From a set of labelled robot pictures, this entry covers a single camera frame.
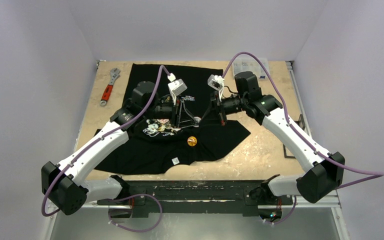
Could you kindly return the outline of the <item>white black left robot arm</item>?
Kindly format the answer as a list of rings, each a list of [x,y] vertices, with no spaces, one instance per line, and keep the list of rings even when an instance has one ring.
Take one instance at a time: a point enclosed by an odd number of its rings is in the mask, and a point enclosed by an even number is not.
[[[143,118],[168,119],[180,112],[180,95],[187,89],[182,79],[168,83],[170,102],[157,97],[158,83],[140,82],[131,97],[105,123],[100,132],[85,145],[57,164],[47,162],[41,168],[44,194],[41,213],[50,217],[62,211],[77,212],[85,203],[109,200],[118,205],[129,199],[128,184],[113,175],[104,180],[87,180],[87,176],[114,150],[126,144],[132,130]]]

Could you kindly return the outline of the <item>orange yellow round brooch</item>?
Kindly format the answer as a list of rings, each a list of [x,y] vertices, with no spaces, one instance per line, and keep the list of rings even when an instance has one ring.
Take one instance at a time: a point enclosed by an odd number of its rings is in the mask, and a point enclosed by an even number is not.
[[[190,136],[190,137],[187,139],[187,144],[188,144],[189,146],[191,146],[191,147],[196,146],[197,143],[198,143],[198,140],[197,140],[197,138],[194,137],[194,136]]]

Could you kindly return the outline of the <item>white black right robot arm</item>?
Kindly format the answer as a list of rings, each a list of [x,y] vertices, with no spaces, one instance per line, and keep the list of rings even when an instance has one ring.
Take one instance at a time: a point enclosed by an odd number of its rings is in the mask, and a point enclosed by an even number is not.
[[[237,93],[223,98],[225,80],[219,75],[210,75],[210,95],[207,115],[218,117],[222,126],[227,115],[246,112],[246,115],[274,134],[292,153],[304,171],[302,175],[272,176],[262,183],[260,196],[268,204],[280,196],[298,195],[309,203],[317,203],[343,182],[344,156],[330,153],[318,145],[290,116],[284,106],[270,94],[263,94],[257,76],[251,71],[240,72],[234,77]]]

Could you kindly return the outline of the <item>black floral print t-shirt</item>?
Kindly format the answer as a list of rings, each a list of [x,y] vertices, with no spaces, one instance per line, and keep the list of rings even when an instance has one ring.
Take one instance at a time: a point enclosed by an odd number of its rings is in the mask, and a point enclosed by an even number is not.
[[[207,86],[210,75],[222,75],[222,69],[167,65],[168,71],[184,80],[187,90],[183,99],[186,108],[202,117],[209,105],[212,88]],[[142,81],[154,81],[159,71],[156,64],[133,64],[127,82],[123,104]],[[217,161],[228,155],[250,132],[238,121],[229,120],[226,126],[217,124],[216,116],[207,115],[199,127],[173,128],[167,119],[140,121],[129,141],[111,152],[95,170],[121,174],[164,174],[176,165]],[[196,145],[189,139],[196,139]]]

